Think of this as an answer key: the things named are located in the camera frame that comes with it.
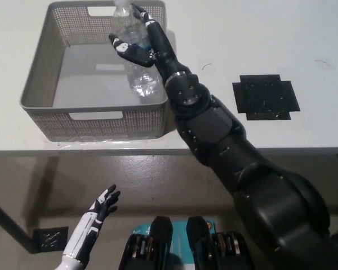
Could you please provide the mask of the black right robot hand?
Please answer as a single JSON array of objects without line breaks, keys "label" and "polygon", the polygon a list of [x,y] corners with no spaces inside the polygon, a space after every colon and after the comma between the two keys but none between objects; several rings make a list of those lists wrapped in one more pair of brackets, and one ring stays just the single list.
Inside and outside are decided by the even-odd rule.
[{"label": "black right robot hand", "polygon": [[144,8],[134,3],[131,6],[134,17],[139,19],[146,28],[152,50],[148,51],[137,44],[119,39],[115,34],[109,34],[109,40],[118,56],[145,68],[156,66],[164,82],[177,73],[189,74],[189,68],[177,60],[174,49],[161,25]]}]

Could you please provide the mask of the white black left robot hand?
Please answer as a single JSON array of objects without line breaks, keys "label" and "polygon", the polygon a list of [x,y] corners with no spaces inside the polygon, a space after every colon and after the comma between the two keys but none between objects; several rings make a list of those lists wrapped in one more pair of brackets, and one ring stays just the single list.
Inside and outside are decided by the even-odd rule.
[{"label": "white black left robot hand", "polygon": [[82,215],[63,252],[64,256],[71,257],[81,264],[88,262],[104,220],[117,210],[115,203],[120,194],[121,192],[116,190],[116,185],[112,185],[99,195],[88,211]]}]

